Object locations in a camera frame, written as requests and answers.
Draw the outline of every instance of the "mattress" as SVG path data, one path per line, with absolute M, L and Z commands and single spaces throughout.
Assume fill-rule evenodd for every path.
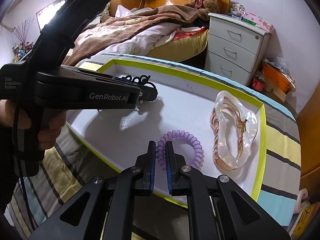
M 208 43 L 209 30 L 170 41 L 169 43 L 151 50 L 147 57 L 159 58 L 173 62 L 187 60 L 205 50 Z

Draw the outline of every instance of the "tape roll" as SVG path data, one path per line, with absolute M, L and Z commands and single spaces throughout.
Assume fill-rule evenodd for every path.
M 300 214 L 308 206 L 309 204 L 308 201 L 301 203 L 301 200 L 307 197 L 308 197 L 307 189 L 304 188 L 299 191 L 297 202 L 296 202 L 296 205 L 294 206 L 294 212 L 293 212 L 294 214 Z

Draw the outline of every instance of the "decorative branch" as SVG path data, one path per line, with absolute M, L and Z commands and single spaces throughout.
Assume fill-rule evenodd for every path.
M 28 31 L 30 29 L 30 25 L 33 22 L 33 20 L 34 20 L 34 18 L 33 19 L 28 18 L 27 20 L 24 21 L 24 23 L 21 24 L 21 28 L 20 28 L 20 26 L 18 26 L 13 31 L 13 33 L 16 35 L 16 37 L 18 38 L 18 40 L 22 44 L 26 43 L 26 39 L 27 39 L 27 36 L 28 36 Z

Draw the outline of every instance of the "black cable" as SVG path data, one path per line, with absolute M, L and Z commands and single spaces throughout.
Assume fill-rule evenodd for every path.
M 26 192 L 26 187 L 24 185 L 24 180 L 23 180 L 23 173 L 22 173 L 22 167 L 21 167 L 21 160 L 18 157 L 19 156 L 19 147 L 18 147 L 18 121 L 19 121 L 19 111 L 20 111 L 20 105 L 17 103 L 17 106 L 14 110 L 14 117 L 13 117 L 13 127 L 12 127 L 12 140 L 13 140 L 13 148 L 15 152 L 15 157 L 17 159 L 17 164 L 18 164 L 18 171 L 19 171 L 19 177 L 20 177 L 20 184 L 22 187 L 22 194 L 23 194 L 23 199 L 26 205 L 27 209 L 27 214 L 29 217 L 30 225 L 33 231 L 35 231 L 35 226 L 33 224 L 33 220 L 31 217 L 31 211 L 29 207 L 29 202 L 28 202 L 28 196 Z
M 150 79 L 150 77 L 151 77 L 151 75 L 148 75 L 148 76 L 146 76 L 146 75 L 141 75 L 140 77 L 132 77 L 131 75 L 127 75 L 127 76 L 125 76 L 125 77 L 122 77 L 123 79 L 126 79 L 126 80 L 130 80 L 130 81 L 132 81 L 132 82 L 136 82 L 135 80 L 137 79 L 138 80 L 138 82 L 136 82 L 136 83 L 138 83 L 138 84 L 140 84 L 140 85 L 146 85 L 146 84 L 149 84 L 149 85 L 151 85 L 153 88 L 156 88 L 156 86 L 152 83 L 152 82 L 150 82 L 149 81 L 149 79 Z

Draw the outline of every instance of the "clear hair claw clip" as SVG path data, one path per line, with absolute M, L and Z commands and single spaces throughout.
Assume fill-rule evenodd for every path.
M 226 142 L 227 119 L 223 110 L 227 110 L 236 120 L 238 153 L 234 157 Z M 253 139 L 258 132 L 258 121 L 254 112 L 245 108 L 241 102 L 227 91 L 217 95 L 214 109 L 210 117 L 210 125 L 215 140 L 212 158 L 215 165 L 224 171 L 233 171 L 248 160 Z

